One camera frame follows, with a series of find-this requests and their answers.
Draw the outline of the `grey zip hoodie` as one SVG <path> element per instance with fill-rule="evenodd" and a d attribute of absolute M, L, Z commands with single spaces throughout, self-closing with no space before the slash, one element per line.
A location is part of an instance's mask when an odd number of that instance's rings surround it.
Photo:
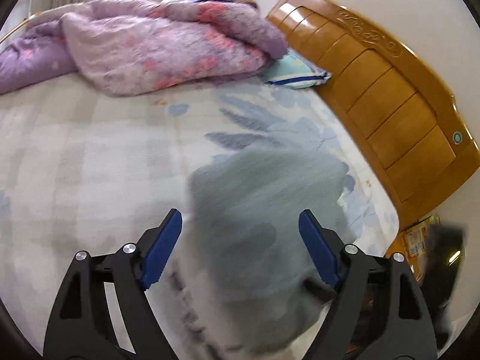
<path fill-rule="evenodd" d="M 299 234 L 314 213 L 345 241 L 354 235 L 338 199 L 346 165 L 327 153 L 250 147 L 190 178 L 192 214 L 181 271 L 205 278 L 218 302 L 267 302 L 279 311 L 321 279 Z"/>

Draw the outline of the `wooden bar clothes rack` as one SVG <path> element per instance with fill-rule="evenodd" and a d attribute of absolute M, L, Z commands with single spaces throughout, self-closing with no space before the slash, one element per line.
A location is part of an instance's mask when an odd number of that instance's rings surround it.
<path fill-rule="evenodd" d="M 32 11 L 32 0 L 19 0 L 1 27 L 1 51 L 9 47 L 20 30 L 37 15 Z"/>

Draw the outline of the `yellow packet by headboard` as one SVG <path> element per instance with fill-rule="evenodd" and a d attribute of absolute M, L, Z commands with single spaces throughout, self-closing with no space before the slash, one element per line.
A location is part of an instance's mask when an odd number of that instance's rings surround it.
<path fill-rule="evenodd" d="M 437 224 L 440 224 L 439 215 L 432 214 L 402 232 L 408 262 L 415 275 L 422 275 L 425 270 L 429 230 Z"/>

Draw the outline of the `white folded garment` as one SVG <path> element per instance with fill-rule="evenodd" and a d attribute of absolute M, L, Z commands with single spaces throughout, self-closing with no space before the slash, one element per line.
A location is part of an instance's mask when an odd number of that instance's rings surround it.
<path fill-rule="evenodd" d="M 301 359 L 326 319 L 330 303 L 305 291 L 287 309 L 261 301 L 228 304 L 199 288 L 203 278 L 168 264 L 163 321 L 180 359 Z"/>

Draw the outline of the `bed with pale floral sheet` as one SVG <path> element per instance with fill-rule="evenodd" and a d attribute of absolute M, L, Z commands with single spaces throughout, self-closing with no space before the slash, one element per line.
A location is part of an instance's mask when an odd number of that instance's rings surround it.
<path fill-rule="evenodd" d="M 185 249 L 189 178 L 253 144 L 329 152 L 346 165 L 338 199 L 353 242 L 381 255 L 399 219 L 356 145 L 311 89 L 242 80 L 109 97 L 77 75 L 1 97 L 1 300 L 42 350 L 50 310 L 74 254 L 135 242 L 178 209 Z M 166 273 L 148 291 L 164 322 Z"/>

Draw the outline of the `wooden headboard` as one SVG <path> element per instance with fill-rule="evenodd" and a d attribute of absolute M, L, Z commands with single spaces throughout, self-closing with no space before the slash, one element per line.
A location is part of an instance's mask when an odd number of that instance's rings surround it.
<path fill-rule="evenodd" d="M 329 0 L 279 0 L 269 20 L 330 79 L 317 88 L 407 228 L 479 169 L 479 147 L 444 82 L 401 41 Z"/>

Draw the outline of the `teal blue-trimmed pillow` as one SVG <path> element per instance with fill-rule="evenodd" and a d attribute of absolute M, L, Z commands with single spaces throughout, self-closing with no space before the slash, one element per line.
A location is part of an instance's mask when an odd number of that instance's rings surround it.
<path fill-rule="evenodd" d="M 322 86 L 330 77 L 332 77 L 330 72 L 311 63 L 292 48 L 260 75 L 262 81 L 271 86 L 286 86 L 293 89 Z"/>

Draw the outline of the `purple floral duvet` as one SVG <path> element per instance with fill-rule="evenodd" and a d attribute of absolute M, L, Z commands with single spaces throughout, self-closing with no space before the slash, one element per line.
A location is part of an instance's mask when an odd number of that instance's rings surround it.
<path fill-rule="evenodd" d="M 112 96 L 262 72 L 288 50 L 283 33 L 235 2 L 93 0 L 34 17 L 1 53 L 5 94 L 73 72 Z"/>

